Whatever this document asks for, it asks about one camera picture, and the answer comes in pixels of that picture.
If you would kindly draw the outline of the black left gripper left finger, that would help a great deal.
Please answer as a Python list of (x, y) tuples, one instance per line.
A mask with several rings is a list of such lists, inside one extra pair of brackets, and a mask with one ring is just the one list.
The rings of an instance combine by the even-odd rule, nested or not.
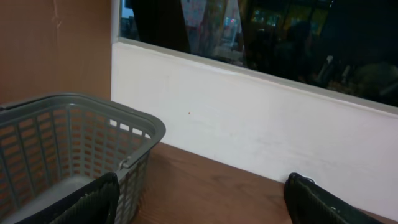
[(114, 223), (120, 196), (118, 177), (70, 177), (14, 213), (14, 223)]

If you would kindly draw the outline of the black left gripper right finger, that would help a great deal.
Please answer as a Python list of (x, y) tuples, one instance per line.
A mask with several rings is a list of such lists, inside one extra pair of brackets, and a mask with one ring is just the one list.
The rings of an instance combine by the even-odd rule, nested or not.
[(284, 201), (293, 224), (381, 224), (317, 184), (291, 173), (284, 185)]

